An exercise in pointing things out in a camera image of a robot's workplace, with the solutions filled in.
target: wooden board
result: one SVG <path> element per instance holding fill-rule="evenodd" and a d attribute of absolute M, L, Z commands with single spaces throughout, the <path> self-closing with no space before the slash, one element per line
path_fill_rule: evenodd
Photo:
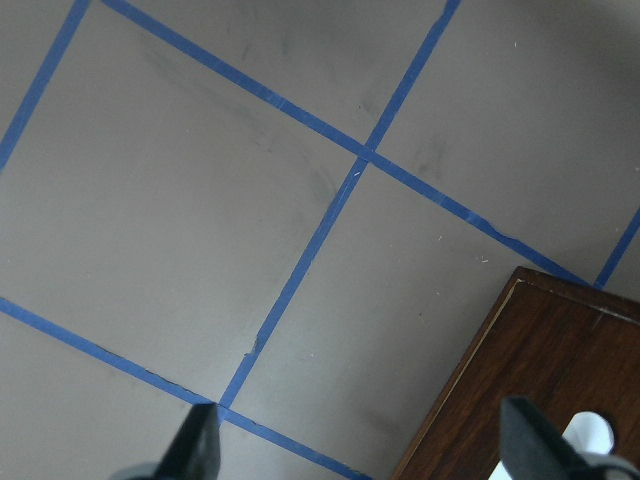
<path fill-rule="evenodd" d="M 393 479 L 488 478 L 507 395 L 528 396 L 560 431 L 600 413 L 615 453 L 640 465 L 640 304 L 516 269 Z"/>

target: dark wood edge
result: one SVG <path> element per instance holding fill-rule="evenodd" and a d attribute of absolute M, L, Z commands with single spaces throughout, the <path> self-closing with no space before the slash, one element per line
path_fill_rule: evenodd
<path fill-rule="evenodd" d="M 456 384 L 464 374 L 464 371 L 467 369 L 467 366 L 475 356 L 485 336 L 491 329 L 491 326 L 500 316 L 502 309 L 513 294 L 516 285 L 522 282 L 540 288 L 541 290 L 552 292 L 556 295 L 580 303 L 582 305 L 587 305 L 591 308 L 598 309 L 603 313 L 607 313 L 609 315 L 613 315 L 615 317 L 640 324 L 639 303 L 627 300 L 617 295 L 597 291 L 590 287 L 560 280 L 546 273 L 537 272 L 529 268 L 516 268 L 509 278 L 509 281 L 502 289 L 502 292 L 498 296 L 495 304 L 489 311 L 487 318 L 474 336 L 471 344 L 469 345 L 469 348 L 460 359 L 460 362 L 449 378 L 449 381 L 440 392 L 440 395 L 438 395 L 438 398 L 434 402 L 431 411 L 425 418 L 414 439 L 411 441 L 409 448 L 406 450 L 402 459 L 398 463 L 398 466 L 396 467 L 391 480 L 402 480 L 404 469 L 409 464 L 411 458 L 420 446 L 420 443 L 422 443 L 422 440 L 431 428 L 431 425 L 433 425 L 433 422 L 442 410 L 442 407 L 447 401 L 447 398 L 453 392 Z"/>
<path fill-rule="evenodd" d="M 524 267 L 516 268 L 513 275 L 529 285 L 552 292 L 567 300 L 633 323 L 640 323 L 640 303 Z"/>

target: concrete floor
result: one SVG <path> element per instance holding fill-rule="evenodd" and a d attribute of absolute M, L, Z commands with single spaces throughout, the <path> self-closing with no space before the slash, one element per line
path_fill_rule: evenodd
<path fill-rule="evenodd" d="M 0 479 L 388 478 L 516 266 L 640 300 L 634 2 L 0 18 Z"/>

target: blue tape line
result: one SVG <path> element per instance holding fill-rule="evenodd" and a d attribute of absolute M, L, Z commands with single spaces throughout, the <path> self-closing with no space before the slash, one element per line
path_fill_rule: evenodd
<path fill-rule="evenodd" d="M 242 362 L 233 375 L 231 382 L 229 382 L 229 385 L 222 395 L 220 403 L 223 406 L 230 407 L 233 404 L 236 396 L 238 395 L 238 392 L 240 391 L 240 388 L 244 384 L 247 376 L 251 372 L 251 369 L 258 360 L 258 356 L 262 352 L 264 346 L 271 337 L 271 334 L 278 325 L 282 314 L 291 302 L 291 299 L 300 286 L 300 283 L 302 283 L 302 279 L 309 270 L 311 262 L 313 262 L 313 259 L 318 254 L 318 251 L 320 250 L 320 247 L 322 246 L 324 240 L 327 238 L 327 235 L 329 235 L 331 227 L 333 227 L 333 224 L 337 220 L 338 215 L 344 208 L 349 195 L 351 195 L 351 192 L 362 177 L 362 173 L 364 172 L 366 166 L 367 163 L 363 159 L 358 158 L 351 167 L 351 170 L 349 171 L 344 182 L 342 182 L 338 193 L 336 194 L 335 198 L 331 202 L 331 205 L 324 214 L 320 225 L 318 225 L 318 228 L 313 233 L 311 240 L 309 240 L 309 243 L 302 252 L 302 256 L 294 267 L 291 276 L 287 280 L 287 283 L 282 289 L 282 292 L 280 292 L 280 296 L 274 303 L 271 311 L 269 311 L 269 314 L 267 315 L 267 318 L 260 327 L 258 335 L 256 336 L 256 342 L 253 350 L 250 353 L 245 354 Z"/>
<path fill-rule="evenodd" d="M 407 172 L 395 163 L 387 160 L 380 155 L 375 156 L 371 163 L 373 163 L 383 172 L 387 173 L 407 187 L 411 188 L 415 192 L 433 201 L 448 212 L 454 214 L 456 217 L 461 218 L 468 224 L 473 225 L 481 232 L 500 242 L 502 245 L 513 250 L 519 255 L 522 255 L 524 258 L 530 260 L 535 265 L 543 268 L 552 275 L 575 283 L 579 283 L 581 285 L 589 285 L 589 283 L 585 280 L 561 267 L 553 260 L 545 257 L 540 252 L 522 243 L 520 240 L 508 237 L 507 235 L 499 232 L 485 218 L 468 209 L 461 203 L 455 201 L 453 198 L 435 189 L 431 185 L 420 180 L 418 177 Z"/>
<path fill-rule="evenodd" d="M 14 148 L 20 140 L 27 123 L 29 123 L 29 119 L 47 88 L 49 80 L 51 80 L 58 64 L 62 60 L 64 52 L 67 50 L 73 38 L 73 34 L 78 29 L 80 21 L 89 8 L 90 2 L 91 0 L 76 0 L 71 6 L 67 18 L 58 31 L 49 52 L 47 52 L 42 65 L 38 69 L 38 73 L 36 73 L 35 78 L 31 82 L 29 90 L 27 90 L 27 93 L 22 99 L 22 103 L 20 103 L 13 120 L 11 120 L 9 124 L 9 128 L 7 128 L 7 131 L 2 137 L 2 141 L 0 141 L 0 172 L 7 165 L 9 157 L 11 157 Z"/>
<path fill-rule="evenodd" d="M 177 385 L 173 382 L 165 380 L 159 375 L 152 373 L 148 370 L 145 370 L 143 367 L 138 365 L 137 363 L 132 362 L 131 360 L 127 360 L 119 355 L 111 353 L 95 343 L 77 335 L 66 328 L 60 327 L 49 320 L 46 320 L 35 313 L 29 312 L 24 308 L 12 303 L 4 298 L 0 298 L 0 312 L 8 315 L 23 324 L 34 328 L 45 335 L 53 337 L 54 339 L 76 349 L 87 355 L 99 360 L 107 365 L 117 368 L 118 370 L 131 375 L 132 377 L 137 378 L 138 380 L 142 380 L 149 385 L 152 385 L 159 390 L 162 390 L 165 393 L 173 395 L 180 400 L 183 400 L 190 404 L 201 404 L 201 403 L 215 403 L 210 399 L 203 397 L 202 395 L 198 395 L 186 388 Z M 272 442 L 276 445 L 286 448 L 287 450 L 296 453 L 308 460 L 311 460 L 318 465 L 322 465 L 326 468 L 333 470 L 334 472 L 345 476 L 350 479 L 368 479 L 369 477 L 364 476 L 362 474 L 358 474 L 354 470 L 350 469 L 346 465 L 333 460 L 326 455 L 321 453 L 317 453 L 313 451 L 311 448 L 302 445 L 295 440 L 292 440 L 270 428 L 261 426 L 253 422 L 252 420 L 240 415 L 232 410 L 222 407 L 221 405 L 216 406 L 218 411 L 218 421 L 228 421 L 248 432 L 257 435 L 269 442 Z"/>
<path fill-rule="evenodd" d="M 253 366 L 260 353 L 262 352 L 265 344 L 271 337 L 271 334 L 275 330 L 280 318 L 284 314 L 284 311 L 288 307 L 291 299 L 295 295 L 302 279 L 304 278 L 306 272 L 308 271 L 311 262 L 315 258 L 316 254 L 320 250 L 324 240 L 326 239 L 329 231 L 331 230 L 333 224 L 335 223 L 338 215 L 342 211 L 344 204 L 346 203 L 349 195 L 355 188 L 358 180 L 360 179 L 360 175 L 364 172 L 366 168 L 366 162 L 368 158 L 371 158 L 373 151 L 378 147 L 385 133 L 389 129 L 389 126 L 393 122 L 395 115 L 398 110 L 402 106 L 402 103 L 407 98 L 411 87 L 415 84 L 415 81 L 418 78 L 419 73 L 424 68 L 431 52 L 435 48 L 438 39 L 442 35 L 445 27 L 449 23 L 451 16 L 455 12 L 457 6 L 459 5 L 459 0 L 450 0 L 447 2 L 444 12 L 442 16 L 436 21 L 433 27 L 429 30 L 425 41 L 422 46 L 418 49 L 413 61 L 409 65 L 407 72 L 405 72 L 402 80 L 400 81 L 398 87 L 394 91 L 391 99 L 387 103 L 382 115 L 378 119 L 376 126 L 374 127 L 371 135 L 367 139 L 366 149 L 362 150 L 364 155 L 358 156 L 356 162 L 354 163 L 351 171 L 347 175 L 345 181 L 343 182 L 340 190 L 338 191 L 333 203 L 327 210 L 324 218 L 320 222 L 317 230 L 311 237 L 309 244 L 305 248 L 298 264 L 293 270 L 289 281 L 286 283 L 283 288 L 280 297 L 276 300 L 273 308 L 267 315 L 265 322 L 263 323 L 260 331 L 258 332 L 256 343 L 253 351 L 246 354 L 240 363 L 240 366 L 236 370 L 229 386 L 225 390 L 220 403 L 227 407 L 230 407 L 235 398 L 237 397 L 242 385 L 247 379 L 247 376 L 251 372 Z"/>
<path fill-rule="evenodd" d="M 638 210 L 636 211 L 636 214 L 633 216 L 633 218 L 629 222 L 627 229 L 624 231 L 624 233 L 620 237 L 618 244 L 615 246 L 615 248 L 611 252 L 611 255 L 609 255 L 609 258 L 607 259 L 607 262 L 604 264 L 604 267 L 602 267 L 602 271 L 600 272 L 600 275 L 598 275 L 598 278 L 596 278 L 596 281 L 593 284 L 594 287 L 598 289 L 603 289 L 605 287 L 605 285 L 611 278 L 611 275 L 613 275 L 613 272 L 618 266 L 618 263 L 620 263 L 622 256 L 625 254 L 625 252 L 629 248 L 629 245 L 631 245 L 631 241 L 633 240 L 633 237 L 635 237 L 635 235 L 638 233 L 639 229 L 640 229 L 640 208 L 638 208 Z"/>
<path fill-rule="evenodd" d="M 447 25 L 449 25 L 449 21 L 453 17 L 453 14 L 456 12 L 459 5 L 460 0 L 448 0 L 444 6 L 442 15 L 433 24 L 433 26 L 429 30 L 429 33 L 427 33 L 427 36 L 422 42 L 422 45 L 411 61 L 409 68 L 405 72 L 402 80 L 398 84 L 398 87 L 391 96 L 389 103 L 382 112 L 380 120 L 378 120 L 378 124 L 371 132 L 369 141 L 367 142 L 367 146 L 371 150 L 375 150 L 376 148 L 378 148 L 378 145 L 380 145 L 382 138 L 387 133 L 387 130 L 395 119 L 395 116 L 400 110 L 400 107 L 407 98 L 407 95 L 409 95 L 409 92 L 413 88 L 413 85 L 416 83 L 420 72 L 422 72 L 422 69 L 429 60 L 429 57 L 431 57 L 431 54 L 433 53 L 438 40 L 440 40 L 440 37 L 447 28 Z"/>
<path fill-rule="evenodd" d="M 134 363 L 126 358 L 123 358 L 119 355 L 111 353 L 105 350 L 102 347 L 99 347 L 95 343 L 87 340 L 86 338 L 77 335 L 66 328 L 60 327 L 55 323 L 46 320 L 35 313 L 31 313 L 24 308 L 5 300 L 4 298 L 0 298 L 0 312 L 3 312 L 10 317 L 15 318 L 16 320 L 28 325 L 40 332 L 49 335 L 50 337 L 55 338 L 56 340 L 61 341 L 69 345 L 76 350 L 80 350 L 81 352 L 86 353 L 87 355 L 100 360 L 108 365 L 111 365 L 118 370 L 127 373 L 139 380 L 142 380 L 149 385 L 152 385 L 163 392 L 166 392 L 174 397 L 179 398 L 180 400 L 184 400 L 185 402 L 191 404 L 197 403 L 211 403 L 211 400 L 205 398 L 197 393 L 191 392 L 180 385 L 177 385 L 173 382 L 165 380 L 161 376 L 152 373 L 137 363 Z"/>
<path fill-rule="evenodd" d="M 329 125 L 324 120 L 307 112 L 306 110 L 293 104 L 280 94 L 245 75 L 240 70 L 232 67 L 219 57 L 209 53 L 202 47 L 183 37 L 179 33 L 171 30 L 166 25 L 137 9 L 126 0 L 102 0 L 105 5 L 136 23 L 140 27 L 152 33 L 156 37 L 164 40 L 184 54 L 193 58 L 197 62 L 220 74 L 240 88 L 264 100 L 271 106 L 277 108 L 291 118 L 306 125 L 323 137 L 345 148 L 349 152 L 360 155 L 365 147 L 354 138 L 346 135 L 337 128 Z"/>
<path fill-rule="evenodd" d="M 371 480 L 371 477 L 357 472 L 343 463 L 338 462 L 322 453 L 318 453 L 311 448 L 292 440 L 291 438 L 282 435 L 270 428 L 259 425 L 253 420 L 248 419 L 244 415 L 241 415 L 233 410 L 225 409 L 225 421 L 240 427 L 247 432 L 250 432 L 260 438 L 263 438 L 279 447 L 282 447 L 296 455 L 306 458 L 307 460 L 320 465 L 328 470 L 331 470 L 338 475 L 352 480 Z"/>

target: wood grain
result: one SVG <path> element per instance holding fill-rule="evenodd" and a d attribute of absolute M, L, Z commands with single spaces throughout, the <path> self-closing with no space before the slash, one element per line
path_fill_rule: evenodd
<path fill-rule="evenodd" d="M 398 465 L 394 480 L 483 479 L 498 462 L 499 405 L 526 395 L 563 430 L 602 414 L 640 463 L 640 304 L 518 268 Z"/>

